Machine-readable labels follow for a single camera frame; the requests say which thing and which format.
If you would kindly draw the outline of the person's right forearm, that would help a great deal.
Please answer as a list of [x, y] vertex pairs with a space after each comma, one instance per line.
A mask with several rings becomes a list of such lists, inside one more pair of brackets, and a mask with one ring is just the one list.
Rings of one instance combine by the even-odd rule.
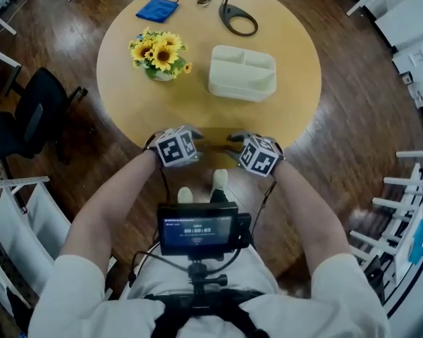
[[330, 257], [349, 254], [340, 220], [313, 186], [287, 161], [276, 165], [273, 177], [292, 215], [309, 273], [313, 274]]

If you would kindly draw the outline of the cream plastic divided tray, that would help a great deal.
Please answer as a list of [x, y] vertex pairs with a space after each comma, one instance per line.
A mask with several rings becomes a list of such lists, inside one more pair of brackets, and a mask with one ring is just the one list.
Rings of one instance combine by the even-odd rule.
[[215, 46], [211, 54], [210, 94], [261, 102], [276, 91], [276, 61], [271, 55], [224, 45]]

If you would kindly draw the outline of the white perforated shelf rack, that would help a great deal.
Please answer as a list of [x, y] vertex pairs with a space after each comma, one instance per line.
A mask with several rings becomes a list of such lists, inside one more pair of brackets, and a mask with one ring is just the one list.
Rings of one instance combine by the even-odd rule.
[[0, 180], [0, 245], [36, 295], [71, 226], [45, 186], [49, 181], [47, 176]]

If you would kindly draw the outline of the blue folded cloth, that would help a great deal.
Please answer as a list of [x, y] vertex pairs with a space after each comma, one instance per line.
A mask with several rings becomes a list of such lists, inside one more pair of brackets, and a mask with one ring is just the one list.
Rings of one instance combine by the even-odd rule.
[[135, 15], [143, 20], [164, 23], [178, 8], [178, 1], [150, 0]]

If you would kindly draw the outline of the person's white shirt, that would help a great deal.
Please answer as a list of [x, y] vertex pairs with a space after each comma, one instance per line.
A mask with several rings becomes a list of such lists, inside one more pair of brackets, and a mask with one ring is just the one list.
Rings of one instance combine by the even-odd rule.
[[[280, 293], [253, 248], [242, 250], [237, 258], [227, 255], [226, 260], [228, 287], [258, 292], [242, 309], [269, 338], [391, 338], [385, 310], [350, 254], [338, 254], [319, 265], [309, 299]], [[149, 295], [190, 292], [188, 276], [179, 271], [187, 263], [181, 256], [167, 263], [149, 259], [129, 297], [108, 301], [102, 271], [85, 258], [62, 255], [39, 298], [28, 337], [150, 338], [164, 305], [149, 300]]]

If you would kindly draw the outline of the black chest-mounted monitor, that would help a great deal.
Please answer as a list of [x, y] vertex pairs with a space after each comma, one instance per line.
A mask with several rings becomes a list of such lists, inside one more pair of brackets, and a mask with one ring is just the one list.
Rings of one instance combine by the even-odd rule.
[[160, 204], [159, 243], [165, 256], [205, 258], [238, 248], [235, 203]]

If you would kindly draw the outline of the white slatted rack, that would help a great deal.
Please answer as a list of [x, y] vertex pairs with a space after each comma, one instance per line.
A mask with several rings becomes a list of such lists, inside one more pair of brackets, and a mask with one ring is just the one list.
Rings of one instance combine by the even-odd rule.
[[378, 208], [385, 208], [391, 214], [389, 224], [379, 238], [368, 237], [351, 231], [350, 236], [361, 246], [352, 247], [352, 254], [364, 270], [371, 260], [378, 256], [384, 271], [385, 298], [389, 297], [405, 278], [414, 264], [408, 261], [413, 236], [423, 219], [423, 151], [399, 151], [397, 158], [411, 158], [415, 161], [411, 176], [406, 178], [385, 177], [384, 183], [402, 187], [400, 201], [373, 198]]

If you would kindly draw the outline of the light blue hanging item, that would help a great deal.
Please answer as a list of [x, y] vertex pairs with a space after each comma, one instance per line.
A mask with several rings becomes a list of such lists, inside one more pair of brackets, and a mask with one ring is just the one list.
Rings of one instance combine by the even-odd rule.
[[417, 230], [413, 236], [413, 242], [410, 249], [408, 261], [417, 265], [423, 256], [423, 219], [420, 220]]

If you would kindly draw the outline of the black office chair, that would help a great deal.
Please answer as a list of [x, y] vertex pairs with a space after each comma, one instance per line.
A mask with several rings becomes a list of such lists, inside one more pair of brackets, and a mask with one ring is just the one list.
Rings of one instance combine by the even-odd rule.
[[13, 154], [34, 158], [52, 141], [57, 158], [66, 163], [61, 149], [65, 117], [74, 98], [82, 99], [88, 90], [79, 86], [67, 94], [46, 68], [39, 68], [22, 87], [16, 82], [20, 70], [20, 66], [13, 69], [5, 91], [5, 94], [14, 91], [20, 96], [15, 113], [0, 111], [0, 160]]

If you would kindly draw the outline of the person's left white shoe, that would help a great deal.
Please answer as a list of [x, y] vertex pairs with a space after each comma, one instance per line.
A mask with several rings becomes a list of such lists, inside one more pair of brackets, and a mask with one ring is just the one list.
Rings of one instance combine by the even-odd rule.
[[192, 204], [194, 199], [191, 190], [188, 187], [181, 187], [178, 190], [177, 201], [179, 204]]

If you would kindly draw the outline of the sunflower bouquet in white pot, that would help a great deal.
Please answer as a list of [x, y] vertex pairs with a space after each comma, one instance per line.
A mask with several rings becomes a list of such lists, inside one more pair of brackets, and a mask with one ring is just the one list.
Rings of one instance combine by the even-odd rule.
[[179, 35], [171, 32], [146, 27], [129, 41], [128, 50], [133, 67], [143, 69], [151, 80], [168, 82], [192, 71], [192, 63], [181, 56], [188, 47]]

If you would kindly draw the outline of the black box device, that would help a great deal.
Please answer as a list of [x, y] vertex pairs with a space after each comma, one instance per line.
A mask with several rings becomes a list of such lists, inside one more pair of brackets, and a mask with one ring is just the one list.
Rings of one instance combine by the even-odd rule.
[[381, 305], [385, 304], [384, 271], [381, 268], [381, 260], [375, 256], [364, 269], [364, 274], [369, 285], [376, 293]]

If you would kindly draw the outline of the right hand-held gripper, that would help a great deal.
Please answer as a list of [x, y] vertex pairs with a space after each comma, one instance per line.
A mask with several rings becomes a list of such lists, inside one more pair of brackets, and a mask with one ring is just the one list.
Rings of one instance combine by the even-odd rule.
[[270, 175], [276, 165], [286, 159], [278, 142], [271, 137], [237, 131], [228, 135], [226, 140], [243, 143], [241, 151], [232, 151], [231, 157], [238, 167], [261, 177]]

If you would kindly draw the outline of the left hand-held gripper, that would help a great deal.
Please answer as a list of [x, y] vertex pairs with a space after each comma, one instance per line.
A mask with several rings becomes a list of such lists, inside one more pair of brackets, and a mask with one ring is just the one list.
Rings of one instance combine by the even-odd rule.
[[192, 125], [181, 125], [154, 133], [144, 145], [153, 151], [165, 168], [177, 168], [195, 163], [202, 155], [195, 147], [195, 140], [204, 135]]

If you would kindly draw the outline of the person's left forearm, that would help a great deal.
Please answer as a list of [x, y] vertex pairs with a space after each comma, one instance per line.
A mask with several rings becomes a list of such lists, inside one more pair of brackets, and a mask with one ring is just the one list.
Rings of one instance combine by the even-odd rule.
[[61, 253], [81, 256], [106, 270], [113, 235], [125, 222], [157, 162], [153, 151], [144, 151], [106, 181], [74, 218]]

